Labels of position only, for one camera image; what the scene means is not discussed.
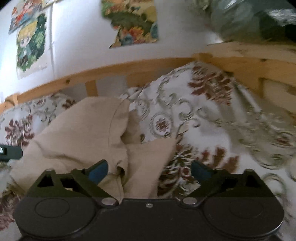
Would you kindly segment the beige hooded coat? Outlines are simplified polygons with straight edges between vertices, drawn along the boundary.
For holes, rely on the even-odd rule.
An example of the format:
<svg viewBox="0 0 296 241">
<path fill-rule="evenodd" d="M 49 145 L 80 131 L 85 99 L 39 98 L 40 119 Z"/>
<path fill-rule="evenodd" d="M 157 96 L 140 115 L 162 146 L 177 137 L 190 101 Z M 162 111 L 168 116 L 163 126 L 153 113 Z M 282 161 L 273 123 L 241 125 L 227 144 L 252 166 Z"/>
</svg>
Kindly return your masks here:
<svg viewBox="0 0 296 241">
<path fill-rule="evenodd" d="M 69 173 L 106 160 L 108 174 L 100 188 L 118 200 L 154 199 L 175 148 L 175 138 L 140 141 L 138 117 L 128 100 L 88 97 L 59 114 L 30 141 L 10 176 L 27 191 L 46 169 Z"/>
</svg>

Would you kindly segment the dark bundled clothes pile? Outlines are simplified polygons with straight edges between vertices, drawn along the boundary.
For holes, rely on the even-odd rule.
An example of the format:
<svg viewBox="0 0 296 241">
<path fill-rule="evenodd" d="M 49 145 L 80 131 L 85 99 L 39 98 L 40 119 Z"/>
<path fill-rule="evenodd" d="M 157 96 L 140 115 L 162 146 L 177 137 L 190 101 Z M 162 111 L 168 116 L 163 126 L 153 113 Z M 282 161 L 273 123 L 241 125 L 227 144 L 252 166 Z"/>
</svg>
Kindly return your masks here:
<svg viewBox="0 0 296 241">
<path fill-rule="evenodd" d="M 227 42 L 295 43 L 295 6 L 290 1 L 193 1 Z"/>
</svg>

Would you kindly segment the floral patterned bedspread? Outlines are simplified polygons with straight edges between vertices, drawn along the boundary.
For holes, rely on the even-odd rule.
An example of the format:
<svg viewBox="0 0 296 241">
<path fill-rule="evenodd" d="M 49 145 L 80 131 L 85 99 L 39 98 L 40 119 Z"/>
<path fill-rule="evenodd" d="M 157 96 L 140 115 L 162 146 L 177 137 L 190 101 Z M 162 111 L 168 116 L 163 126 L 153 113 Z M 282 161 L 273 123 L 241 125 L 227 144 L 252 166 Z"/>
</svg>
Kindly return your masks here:
<svg viewBox="0 0 296 241">
<path fill-rule="evenodd" d="M 280 240 L 295 240 L 295 120 L 282 108 L 254 96 L 219 68 L 191 62 L 120 97 L 137 114 L 140 141 L 175 138 L 173 158 L 158 182 L 156 199 L 181 200 L 200 187 L 191 164 L 239 174 L 253 169 L 283 206 Z M 55 93 L 1 114 L 1 143 L 30 141 L 55 118 L 77 104 Z M 1 240 L 19 240 L 13 218 L 26 191 L 10 176 L 17 160 L 1 164 Z"/>
</svg>

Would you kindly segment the cartoon wall poster middle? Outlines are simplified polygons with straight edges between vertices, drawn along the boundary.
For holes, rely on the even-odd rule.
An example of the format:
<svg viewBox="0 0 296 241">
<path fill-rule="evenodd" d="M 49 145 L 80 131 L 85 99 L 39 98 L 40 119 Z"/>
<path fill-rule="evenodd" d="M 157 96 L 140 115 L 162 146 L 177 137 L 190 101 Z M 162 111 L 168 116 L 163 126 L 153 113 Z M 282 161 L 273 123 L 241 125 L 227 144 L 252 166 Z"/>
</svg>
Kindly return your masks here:
<svg viewBox="0 0 296 241">
<path fill-rule="evenodd" d="M 34 15 L 18 31 L 16 37 L 16 74 L 18 79 L 46 69 L 51 61 L 48 44 L 48 15 Z"/>
</svg>

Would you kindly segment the wooden bed frame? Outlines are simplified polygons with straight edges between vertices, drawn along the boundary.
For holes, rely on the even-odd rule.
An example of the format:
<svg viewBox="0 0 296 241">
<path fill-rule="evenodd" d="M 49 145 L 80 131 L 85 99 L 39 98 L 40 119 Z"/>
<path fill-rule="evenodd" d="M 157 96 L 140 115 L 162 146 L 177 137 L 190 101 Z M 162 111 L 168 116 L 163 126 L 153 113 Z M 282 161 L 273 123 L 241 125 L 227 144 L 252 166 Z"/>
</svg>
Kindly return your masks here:
<svg viewBox="0 0 296 241">
<path fill-rule="evenodd" d="M 208 45 L 191 58 L 161 58 L 108 65 L 75 73 L 43 84 L 25 93 L 15 93 L 1 104 L 1 112 L 38 97 L 84 84 L 88 96 L 98 96 L 96 81 L 121 75 L 128 87 L 144 86 L 165 69 L 175 69 L 194 60 L 232 73 L 234 78 L 261 98 L 295 112 L 295 46 L 226 42 Z"/>
</svg>

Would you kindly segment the colourful wall poster left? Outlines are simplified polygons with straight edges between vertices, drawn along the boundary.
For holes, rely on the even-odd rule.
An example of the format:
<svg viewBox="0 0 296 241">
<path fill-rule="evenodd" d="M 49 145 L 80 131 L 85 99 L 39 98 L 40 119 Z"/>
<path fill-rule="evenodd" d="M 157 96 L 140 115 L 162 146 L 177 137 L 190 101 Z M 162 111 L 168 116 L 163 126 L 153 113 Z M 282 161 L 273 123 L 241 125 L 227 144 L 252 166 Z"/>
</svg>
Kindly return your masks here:
<svg viewBox="0 0 296 241">
<path fill-rule="evenodd" d="M 8 34 L 10 35 L 21 25 L 29 21 L 34 14 L 49 7 L 58 1 L 54 0 L 26 0 L 18 1 L 11 12 L 11 24 Z"/>
</svg>

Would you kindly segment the floral wall poster right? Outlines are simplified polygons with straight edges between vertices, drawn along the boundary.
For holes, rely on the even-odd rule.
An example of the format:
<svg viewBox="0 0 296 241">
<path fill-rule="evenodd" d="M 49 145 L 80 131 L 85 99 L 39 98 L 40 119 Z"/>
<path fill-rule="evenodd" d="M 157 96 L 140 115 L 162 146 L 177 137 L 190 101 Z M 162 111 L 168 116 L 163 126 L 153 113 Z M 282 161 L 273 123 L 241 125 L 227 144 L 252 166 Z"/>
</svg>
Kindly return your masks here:
<svg viewBox="0 0 296 241">
<path fill-rule="evenodd" d="M 101 1 L 101 14 L 117 31 L 110 48 L 150 44 L 159 38 L 154 1 Z"/>
</svg>

